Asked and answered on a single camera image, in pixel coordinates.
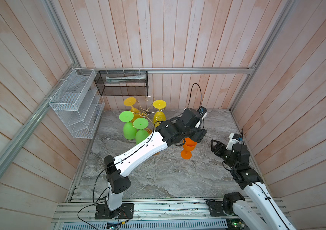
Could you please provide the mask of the orange wine glass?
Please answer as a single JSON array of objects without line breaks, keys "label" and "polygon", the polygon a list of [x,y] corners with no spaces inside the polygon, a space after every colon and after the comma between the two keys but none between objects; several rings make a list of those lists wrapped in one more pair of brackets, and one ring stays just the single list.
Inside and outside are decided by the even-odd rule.
[{"label": "orange wine glass", "polygon": [[189,160],[192,157],[192,151],[196,148],[197,143],[190,138],[185,138],[185,144],[181,151],[181,157],[185,160]]}]

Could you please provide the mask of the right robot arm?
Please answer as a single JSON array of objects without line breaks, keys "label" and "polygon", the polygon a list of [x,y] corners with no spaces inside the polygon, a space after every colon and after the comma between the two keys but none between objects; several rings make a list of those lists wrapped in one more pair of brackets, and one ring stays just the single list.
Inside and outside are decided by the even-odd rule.
[{"label": "right robot arm", "polygon": [[222,208],[227,215],[237,215],[250,230],[294,230],[279,206],[268,192],[262,178],[249,166],[250,151],[236,139],[228,145],[211,140],[211,151],[229,166],[234,181],[250,197],[261,216],[256,214],[240,193],[228,193]]}]

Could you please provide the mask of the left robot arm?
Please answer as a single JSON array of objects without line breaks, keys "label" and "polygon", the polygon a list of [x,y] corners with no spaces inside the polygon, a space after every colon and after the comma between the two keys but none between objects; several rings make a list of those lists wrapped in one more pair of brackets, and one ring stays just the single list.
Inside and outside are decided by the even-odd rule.
[{"label": "left robot arm", "polygon": [[115,211],[122,205],[123,192],[131,182],[128,175],[140,164],[154,154],[172,146],[183,146],[187,138],[199,143],[207,133],[204,118],[208,110],[201,106],[198,110],[187,108],[182,114],[169,120],[159,122],[149,137],[128,150],[113,157],[104,158],[108,195],[106,205],[109,211]]}]

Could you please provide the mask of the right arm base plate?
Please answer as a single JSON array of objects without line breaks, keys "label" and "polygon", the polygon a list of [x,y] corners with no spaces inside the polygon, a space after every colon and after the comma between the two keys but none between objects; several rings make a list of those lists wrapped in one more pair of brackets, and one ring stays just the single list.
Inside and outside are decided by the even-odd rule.
[{"label": "right arm base plate", "polygon": [[206,205],[209,207],[211,217],[223,217],[228,216],[223,209],[223,202],[209,199],[206,201]]}]

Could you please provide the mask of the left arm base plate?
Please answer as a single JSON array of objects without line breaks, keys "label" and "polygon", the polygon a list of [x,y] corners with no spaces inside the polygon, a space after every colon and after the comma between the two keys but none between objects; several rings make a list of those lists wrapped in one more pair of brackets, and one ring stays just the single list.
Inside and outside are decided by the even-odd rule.
[{"label": "left arm base plate", "polygon": [[98,204],[95,213],[95,219],[116,219],[116,218],[133,218],[134,204],[122,203],[120,208],[114,211],[109,210],[107,204]]}]

